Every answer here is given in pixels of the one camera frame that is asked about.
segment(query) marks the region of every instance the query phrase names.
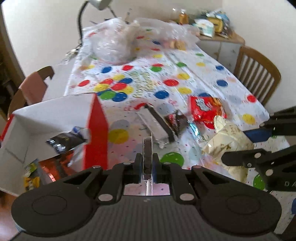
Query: red snack bag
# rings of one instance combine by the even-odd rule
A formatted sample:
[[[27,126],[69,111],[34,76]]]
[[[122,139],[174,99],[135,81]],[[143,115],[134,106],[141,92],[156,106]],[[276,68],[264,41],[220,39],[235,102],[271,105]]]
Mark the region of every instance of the red snack bag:
[[[227,118],[220,99],[213,97],[190,96],[189,111],[194,121],[204,123],[210,129],[214,129],[214,117],[216,115]]]

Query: crumpled paper bag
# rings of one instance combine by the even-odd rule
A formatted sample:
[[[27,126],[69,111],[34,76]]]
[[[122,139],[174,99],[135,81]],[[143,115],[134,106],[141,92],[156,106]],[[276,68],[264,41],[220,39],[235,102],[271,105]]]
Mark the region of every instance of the crumpled paper bag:
[[[252,150],[254,144],[237,125],[221,116],[215,116],[214,127],[216,135],[203,147],[202,153],[211,155],[237,181],[246,183],[248,169],[243,166],[227,166],[222,163],[221,157],[227,151]]]

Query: wooden countertop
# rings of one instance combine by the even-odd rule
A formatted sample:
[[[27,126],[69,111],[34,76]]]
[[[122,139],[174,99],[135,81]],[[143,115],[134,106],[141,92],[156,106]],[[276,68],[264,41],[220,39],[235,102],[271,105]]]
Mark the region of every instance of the wooden countertop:
[[[207,37],[204,35],[200,35],[198,38],[200,40],[212,40],[212,41],[229,42],[229,43],[245,45],[245,40],[241,36],[236,34],[235,32],[232,33],[232,38],[229,38],[229,39],[223,38],[218,35],[215,35],[213,38],[210,38],[210,37]]]

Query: white cardboard box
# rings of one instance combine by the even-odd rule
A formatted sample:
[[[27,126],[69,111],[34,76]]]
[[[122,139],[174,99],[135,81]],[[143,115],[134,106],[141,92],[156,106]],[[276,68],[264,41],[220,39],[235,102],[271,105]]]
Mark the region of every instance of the white cardboard box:
[[[95,93],[64,96],[16,110],[1,136],[0,190],[12,195],[25,191],[25,166],[35,159],[57,155],[46,140],[74,126],[88,128],[84,145],[84,169],[107,168],[108,123]]]

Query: wooden chair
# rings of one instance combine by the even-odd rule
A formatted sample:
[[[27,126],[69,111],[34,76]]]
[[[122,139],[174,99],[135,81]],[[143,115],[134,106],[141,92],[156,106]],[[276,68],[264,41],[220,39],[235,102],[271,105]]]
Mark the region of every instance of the wooden chair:
[[[277,67],[263,54],[242,46],[234,73],[240,82],[265,105],[281,80]]]
[[[45,94],[45,91],[47,89],[47,85],[44,83],[44,80],[47,77],[50,77],[50,79],[52,79],[53,76],[54,76],[54,70],[52,69],[52,67],[46,66],[38,70],[37,72],[30,74],[27,78],[25,78],[23,82],[25,88],[22,89],[20,86],[20,89],[13,96],[8,108],[7,119],[9,119],[10,115],[15,110],[23,108],[27,104],[35,104],[35,103],[41,102]]]

